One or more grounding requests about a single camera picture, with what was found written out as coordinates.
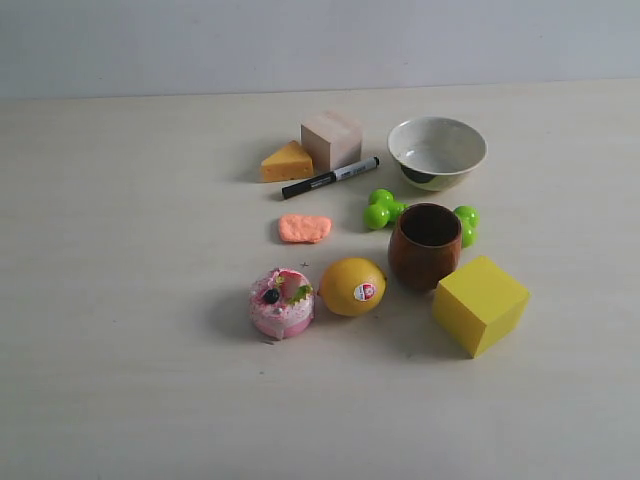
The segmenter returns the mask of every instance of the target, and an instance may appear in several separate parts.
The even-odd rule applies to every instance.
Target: yellow fruit
[[[325,270],[318,296],[338,315],[356,317],[375,308],[387,288],[380,267],[366,258],[343,258]]]

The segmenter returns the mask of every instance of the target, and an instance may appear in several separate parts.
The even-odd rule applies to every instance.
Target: brown cup
[[[389,266],[401,284],[426,293],[456,269],[461,248],[462,226],[456,214],[434,203],[417,203],[396,221]]]

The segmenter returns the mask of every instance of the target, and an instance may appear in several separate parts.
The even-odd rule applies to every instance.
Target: pink cake
[[[251,286],[251,321],[262,333],[278,340],[302,333],[313,320],[313,307],[313,287],[295,270],[273,269]]]

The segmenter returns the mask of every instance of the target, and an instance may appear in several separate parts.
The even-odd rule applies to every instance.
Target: marker
[[[323,173],[317,177],[309,178],[300,183],[283,187],[282,196],[287,199],[300,195],[301,193],[315,190],[316,188],[330,185],[346,178],[355,177],[356,175],[373,170],[380,165],[380,159],[378,157],[369,157],[365,160],[346,165],[344,167],[336,168],[332,172]]]

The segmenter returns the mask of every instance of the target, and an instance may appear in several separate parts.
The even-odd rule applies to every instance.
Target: white bowl
[[[482,135],[458,120],[419,117],[389,132],[389,153],[402,177],[423,190],[441,191],[459,183],[487,153]]]

